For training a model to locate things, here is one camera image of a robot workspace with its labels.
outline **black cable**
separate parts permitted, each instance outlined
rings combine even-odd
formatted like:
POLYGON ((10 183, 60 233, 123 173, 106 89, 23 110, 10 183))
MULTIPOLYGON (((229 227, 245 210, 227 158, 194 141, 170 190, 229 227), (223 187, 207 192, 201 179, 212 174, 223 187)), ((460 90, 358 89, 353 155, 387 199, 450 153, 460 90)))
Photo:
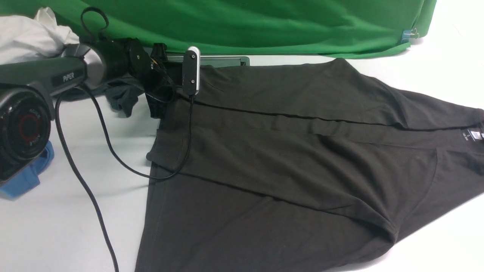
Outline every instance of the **black cable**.
MULTIPOLYGON (((104 135, 106 137, 107 146, 109 147, 111 154, 113 154, 113 156, 118 160, 119 163, 121 163, 121 165, 123 165, 126 169, 130 170, 131 172, 133 172, 137 175, 140 175, 142 177, 149 178, 149 179, 158 180, 158 181, 165 181, 165 180, 171 179, 181 171, 181 169, 183 168, 183 166, 185 165, 185 163, 188 159, 188 156, 190 154, 191 145, 192 145, 192 112, 193 112, 193 104, 194 104, 194 101, 195 101, 194 95, 192 95, 190 97, 190 99, 191 99, 191 101, 190 101, 190 111, 188 113, 188 144, 187 144, 187 151, 186 151, 185 157, 184 157, 183 161, 181 162, 181 164, 178 166, 178 168, 175 171, 173 171, 173 173, 171 173, 170 175, 168 175, 166 177, 155 177, 155 176, 143 174, 141 172, 138 172, 138 171, 132 169, 131 167, 129 167, 126 163, 124 163, 119 158, 119 156, 116 154, 116 152, 114 152, 114 149, 111 145, 111 141, 109 140, 109 135, 108 135, 107 128, 106 128, 106 123, 104 122, 103 114, 101 112, 101 108, 99 107, 99 104, 97 103, 96 98, 94 97, 94 95, 91 93, 91 91, 87 87, 81 86, 81 89, 84 90, 89 95, 92 102, 94 103, 94 106, 96 107, 97 113, 99 115, 99 120, 101 121, 101 126, 103 127, 104 135)), ((99 225, 101 226, 101 230, 103 232, 104 240, 106 241, 107 248, 108 248, 109 253, 111 254, 111 258, 113 260, 114 271, 119 272, 118 261, 116 260, 116 255, 114 253, 113 246, 111 244, 111 241, 109 240, 109 236, 107 234, 106 226, 104 224, 103 216, 101 214, 101 210, 99 209, 99 205, 97 204, 96 198, 94 197, 94 194, 92 193, 91 189, 89 188, 86 181, 84 180, 84 178, 82 178, 79 170, 77 169, 77 166, 74 163, 74 160, 72 159, 72 155, 71 155, 71 153, 70 153, 70 151, 67 147, 67 143, 66 143, 66 140, 65 140, 65 137, 64 137, 64 133, 62 131, 62 127, 61 127, 61 124, 60 124, 61 121, 60 121, 60 118, 59 118, 59 109, 60 109, 60 105, 61 105, 61 102, 62 102, 62 98, 66 93, 67 92, 63 92, 59 95, 57 102, 56 102, 56 106, 55 106, 55 114, 56 114, 55 122, 56 122, 57 132, 59 134, 59 139, 61 141, 60 144, 62 145, 62 149, 64 149, 64 153, 67 157, 67 161, 69 162, 69 165, 72 168, 72 171, 76 175, 77 179, 79 179, 79 181, 81 182, 82 187, 84 187, 84 189, 86 190, 86 192, 89 195, 89 198, 91 199, 92 204, 94 205, 94 209, 96 210, 97 218, 99 220, 99 225)))
POLYGON ((109 253, 111 254, 111 258, 113 259, 113 265, 114 265, 114 271, 119 272, 119 267, 118 267, 118 261, 116 260, 116 255, 114 254, 114 249, 113 246, 111 245, 111 241, 109 240, 109 237, 107 235, 107 230, 106 226, 104 225, 104 220, 103 216, 101 214, 101 210, 99 209, 99 205, 97 204, 96 198, 94 197, 94 194, 92 193, 91 189, 87 185, 86 181, 82 178, 81 173, 79 173, 79 170, 76 167, 76 164, 74 163, 74 160, 72 159, 72 155, 69 152, 69 149, 67 148, 67 143, 65 141, 64 133, 62 132, 61 128, 61 121, 59 119, 59 106, 61 105, 61 100, 64 94, 67 92, 63 92, 60 94, 59 98, 57 99, 56 102, 56 127, 57 127, 57 132, 59 134, 59 139, 60 139, 60 144, 62 145, 62 149, 64 149, 65 156, 67 157, 67 160, 69 161, 69 164, 72 168, 72 171, 76 175, 77 179, 82 184, 82 187, 84 187, 84 190, 89 195, 89 198, 91 199, 92 204, 94 205, 94 209, 96 210, 97 214, 97 219, 99 220, 99 225, 101 225, 101 230, 103 231, 103 236, 104 240, 106 241, 107 248, 109 249, 109 253))

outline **blue object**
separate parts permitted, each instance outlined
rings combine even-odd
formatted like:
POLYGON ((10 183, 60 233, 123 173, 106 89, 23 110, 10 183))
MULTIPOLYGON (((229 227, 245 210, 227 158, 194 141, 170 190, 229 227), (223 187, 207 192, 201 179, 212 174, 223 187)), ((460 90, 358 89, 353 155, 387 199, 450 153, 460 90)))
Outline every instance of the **blue object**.
POLYGON ((417 32, 417 29, 404 30, 402 33, 401 43, 408 43, 410 39, 418 39, 419 37, 420 34, 417 32))
POLYGON ((30 191, 40 184, 38 175, 49 166, 52 159, 54 159, 54 148, 52 143, 48 141, 42 154, 22 172, 0 187, 0 191, 12 198, 19 197, 30 191))

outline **red ring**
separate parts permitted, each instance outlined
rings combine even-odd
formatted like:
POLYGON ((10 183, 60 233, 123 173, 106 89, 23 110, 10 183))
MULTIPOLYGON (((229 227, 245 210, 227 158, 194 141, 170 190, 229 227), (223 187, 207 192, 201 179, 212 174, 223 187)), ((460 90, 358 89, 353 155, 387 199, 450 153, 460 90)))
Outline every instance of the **red ring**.
POLYGON ((22 117, 22 119, 20 119, 20 122, 18 123, 18 131, 20 133, 20 137, 22 137, 22 139, 24 139, 24 141, 26 141, 26 142, 30 142, 30 141, 35 140, 37 138, 38 134, 39 134, 39 130, 40 130, 40 120, 33 114, 25 115, 24 117, 22 117), (28 138, 25 137, 23 130, 22 130, 23 124, 27 120, 27 118, 35 119, 35 125, 36 125, 35 126, 35 133, 33 134, 34 136, 28 137, 28 138))

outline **gray cloth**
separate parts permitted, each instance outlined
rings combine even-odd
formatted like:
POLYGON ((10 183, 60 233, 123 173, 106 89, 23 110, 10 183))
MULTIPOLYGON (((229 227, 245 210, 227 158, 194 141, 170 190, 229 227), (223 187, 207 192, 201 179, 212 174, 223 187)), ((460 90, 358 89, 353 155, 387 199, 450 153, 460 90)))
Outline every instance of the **gray cloth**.
MULTIPOLYGON (((134 85, 115 81, 106 85, 102 85, 91 91, 94 96, 105 95, 109 105, 113 110, 122 111, 126 117, 130 117, 133 107, 138 102, 138 96, 144 91, 134 85)), ((64 96, 65 101, 77 101, 87 99, 89 96, 79 89, 70 89, 64 96)))

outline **black clothing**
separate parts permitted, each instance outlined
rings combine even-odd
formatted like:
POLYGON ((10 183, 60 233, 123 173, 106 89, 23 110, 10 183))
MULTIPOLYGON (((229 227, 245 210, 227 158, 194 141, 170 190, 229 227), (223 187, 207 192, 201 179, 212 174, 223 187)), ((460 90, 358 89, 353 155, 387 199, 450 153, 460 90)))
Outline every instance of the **black clothing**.
MULTIPOLYGON (((147 158, 183 159, 187 98, 147 158)), ((315 271, 375 259, 484 192, 484 111, 343 59, 202 69, 181 175, 152 182, 136 271, 315 271)))

